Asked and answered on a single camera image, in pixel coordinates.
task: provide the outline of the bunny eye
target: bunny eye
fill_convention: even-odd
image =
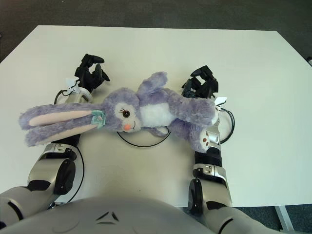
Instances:
[[[126,111],[125,109],[121,109],[120,113],[122,113],[122,116],[125,118],[128,118],[130,116],[130,111]]]

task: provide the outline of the pink inner ear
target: pink inner ear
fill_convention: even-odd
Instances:
[[[42,145],[42,144],[45,144],[45,143],[48,143],[48,142],[51,142],[51,141],[55,141],[55,140],[59,140],[59,139],[66,138],[66,137],[70,137],[70,136],[73,136],[73,135],[76,135],[76,134],[84,133],[84,132],[89,131],[91,129],[94,129],[96,127],[97,127],[97,125],[88,124],[88,125],[83,125],[83,126],[76,127],[76,128],[73,128],[73,129],[69,129],[69,130],[66,130],[64,132],[52,135],[52,136],[48,137],[45,140],[36,142],[35,145]]]
[[[30,126],[40,126],[45,124],[52,124],[62,121],[67,121],[74,118],[80,118],[83,116],[88,116],[91,111],[67,111],[60,113],[49,113],[42,116],[37,116],[29,121]]]

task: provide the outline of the teal ribbon bow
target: teal ribbon bow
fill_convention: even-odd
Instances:
[[[91,124],[97,124],[97,129],[102,128],[106,122],[106,114],[104,111],[92,110],[91,114],[93,115]]]

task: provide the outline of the plush toy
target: plush toy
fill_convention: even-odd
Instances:
[[[218,108],[205,98],[186,98],[163,88],[167,73],[152,74],[138,91],[120,88],[102,104],[71,103],[42,105],[23,113],[19,124],[28,146],[45,144],[105,127],[110,131],[136,132],[147,129],[163,137],[171,131],[190,142],[191,147],[204,153],[209,148],[206,129],[218,119]]]

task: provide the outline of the white tag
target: white tag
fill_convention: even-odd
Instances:
[[[220,105],[223,105],[224,103],[226,103],[226,99],[227,99],[227,97],[217,97],[214,100],[214,103],[216,106],[220,106]]]
[[[80,87],[78,84],[80,83],[79,78],[66,78],[66,84],[67,84],[67,91],[79,93]]]

